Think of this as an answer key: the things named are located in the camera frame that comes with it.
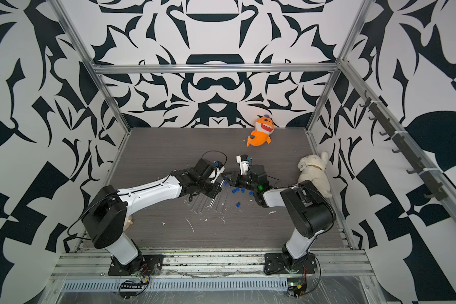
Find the orange shark plush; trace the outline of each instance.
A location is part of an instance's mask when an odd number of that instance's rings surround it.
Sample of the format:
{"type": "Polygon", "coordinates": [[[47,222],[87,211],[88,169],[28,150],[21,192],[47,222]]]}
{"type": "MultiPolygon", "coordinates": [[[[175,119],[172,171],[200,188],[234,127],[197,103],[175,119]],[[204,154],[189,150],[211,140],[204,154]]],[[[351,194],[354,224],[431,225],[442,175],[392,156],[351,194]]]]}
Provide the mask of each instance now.
{"type": "Polygon", "coordinates": [[[249,138],[246,141],[246,146],[249,145],[262,145],[263,143],[267,142],[270,143],[269,135],[274,132],[274,123],[272,119],[269,118],[268,115],[265,117],[261,117],[257,119],[255,122],[255,131],[252,131],[252,136],[255,138],[249,138]]]}

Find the white scrap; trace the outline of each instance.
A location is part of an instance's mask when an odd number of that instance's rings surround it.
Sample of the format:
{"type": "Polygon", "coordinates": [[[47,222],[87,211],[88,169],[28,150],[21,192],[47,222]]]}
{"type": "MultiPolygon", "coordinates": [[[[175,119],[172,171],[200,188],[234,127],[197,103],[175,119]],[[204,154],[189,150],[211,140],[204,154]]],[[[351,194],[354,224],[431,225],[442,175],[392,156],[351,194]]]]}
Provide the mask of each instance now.
{"type": "Polygon", "coordinates": [[[191,225],[191,223],[189,222],[189,220],[188,220],[187,218],[185,218],[185,219],[186,219],[186,221],[188,221],[189,226],[191,226],[191,229],[193,229],[193,233],[194,233],[194,232],[195,232],[195,229],[193,228],[193,226],[191,225]]]}

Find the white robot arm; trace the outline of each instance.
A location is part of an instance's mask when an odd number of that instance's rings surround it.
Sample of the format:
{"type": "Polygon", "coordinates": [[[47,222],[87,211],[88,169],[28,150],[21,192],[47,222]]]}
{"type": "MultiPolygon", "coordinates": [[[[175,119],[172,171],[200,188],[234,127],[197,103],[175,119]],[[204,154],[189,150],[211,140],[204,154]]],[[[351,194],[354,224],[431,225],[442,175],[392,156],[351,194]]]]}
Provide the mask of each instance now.
{"type": "Polygon", "coordinates": [[[237,162],[240,172],[224,173],[222,162],[210,163],[201,158],[195,167],[173,171],[167,177],[145,185],[119,190],[103,187],[80,218],[94,246],[107,249],[113,255],[114,264],[133,273],[145,261],[135,243],[123,233],[125,219],[143,208],[184,195],[189,195],[190,200],[201,194],[215,198],[221,191],[216,179],[222,175],[231,186],[253,191],[259,205],[287,208],[295,229],[282,247],[282,258],[286,269],[296,269],[305,260],[317,236],[332,227],[334,211],[310,181],[274,188],[269,185],[263,166],[251,165],[251,159],[246,155],[238,156],[237,162]]]}

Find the white plush bunny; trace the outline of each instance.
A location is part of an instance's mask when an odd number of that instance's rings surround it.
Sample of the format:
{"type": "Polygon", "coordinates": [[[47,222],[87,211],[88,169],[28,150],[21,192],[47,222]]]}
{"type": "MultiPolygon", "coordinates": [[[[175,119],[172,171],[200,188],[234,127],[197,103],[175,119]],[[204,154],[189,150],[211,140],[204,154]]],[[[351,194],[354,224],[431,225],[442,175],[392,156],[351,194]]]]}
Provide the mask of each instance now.
{"type": "Polygon", "coordinates": [[[328,153],[326,151],[321,154],[321,157],[309,155],[301,158],[297,167],[302,173],[300,174],[297,183],[304,180],[310,180],[319,192],[321,192],[322,196],[331,198],[333,195],[330,192],[328,177],[324,173],[327,162],[328,153]]]}

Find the patterned backdrop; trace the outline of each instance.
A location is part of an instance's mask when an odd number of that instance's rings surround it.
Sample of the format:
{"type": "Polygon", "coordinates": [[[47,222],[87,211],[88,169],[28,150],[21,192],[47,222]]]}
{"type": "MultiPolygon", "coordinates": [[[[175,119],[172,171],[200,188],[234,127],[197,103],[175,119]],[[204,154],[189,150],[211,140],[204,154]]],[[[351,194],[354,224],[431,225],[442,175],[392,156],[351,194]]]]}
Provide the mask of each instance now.
{"type": "MultiPolygon", "coordinates": [[[[377,0],[350,63],[456,185],[456,1],[377,0]]],[[[313,135],[390,303],[456,303],[456,224],[344,76],[313,135]]]]}
{"type": "MultiPolygon", "coordinates": [[[[361,0],[63,1],[97,64],[335,62],[361,0]]],[[[132,126],[306,126],[326,72],[108,75],[132,126]]]]}
{"type": "Polygon", "coordinates": [[[115,74],[104,77],[131,127],[251,127],[270,115],[306,126],[328,72],[115,74]]]}
{"type": "Polygon", "coordinates": [[[0,303],[40,296],[123,136],[49,5],[0,0],[0,303]]]}
{"type": "Polygon", "coordinates": [[[335,61],[361,0],[66,0],[95,62],[335,61]]]}

